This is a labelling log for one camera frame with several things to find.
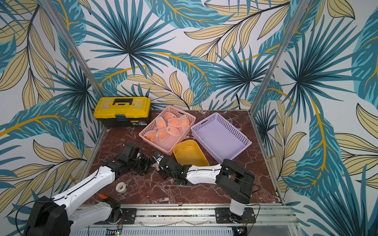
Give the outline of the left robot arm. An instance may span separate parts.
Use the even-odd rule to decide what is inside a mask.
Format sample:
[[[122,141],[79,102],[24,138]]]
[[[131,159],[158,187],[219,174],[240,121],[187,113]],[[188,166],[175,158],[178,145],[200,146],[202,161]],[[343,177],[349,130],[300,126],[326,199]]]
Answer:
[[[102,188],[121,176],[152,171],[153,161],[140,153],[138,146],[124,145],[120,154],[107,160],[90,176],[52,198],[41,197],[33,204],[23,235],[69,236],[98,222],[119,224],[124,214],[121,206],[110,197],[88,209],[78,208]]]

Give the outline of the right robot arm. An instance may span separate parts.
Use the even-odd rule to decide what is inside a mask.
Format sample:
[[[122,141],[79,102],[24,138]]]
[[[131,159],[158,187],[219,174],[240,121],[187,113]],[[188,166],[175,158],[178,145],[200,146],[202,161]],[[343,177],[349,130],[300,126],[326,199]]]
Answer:
[[[251,171],[229,159],[215,166],[199,167],[180,165],[170,156],[161,153],[155,153],[153,158],[163,179],[172,178],[182,186],[215,184],[231,198],[228,217],[236,221],[244,216],[245,207],[250,203],[255,186],[255,175]]]

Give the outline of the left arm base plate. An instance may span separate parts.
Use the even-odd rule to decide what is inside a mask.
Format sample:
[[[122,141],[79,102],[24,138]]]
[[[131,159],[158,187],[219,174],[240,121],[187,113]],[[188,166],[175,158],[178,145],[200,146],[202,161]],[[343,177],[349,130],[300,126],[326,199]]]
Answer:
[[[135,223],[136,213],[136,208],[121,208],[119,216],[116,217],[116,219],[113,219],[112,216],[110,216],[109,219],[99,221],[95,223],[95,225],[133,225]]]

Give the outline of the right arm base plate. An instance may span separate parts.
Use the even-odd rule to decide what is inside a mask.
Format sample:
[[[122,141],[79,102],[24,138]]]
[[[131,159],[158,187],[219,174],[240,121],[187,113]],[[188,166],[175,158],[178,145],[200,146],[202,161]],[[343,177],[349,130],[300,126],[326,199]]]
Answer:
[[[228,207],[215,208],[215,217],[217,224],[250,224],[256,223],[256,215],[254,210],[250,207],[245,208],[241,216],[234,214]]]

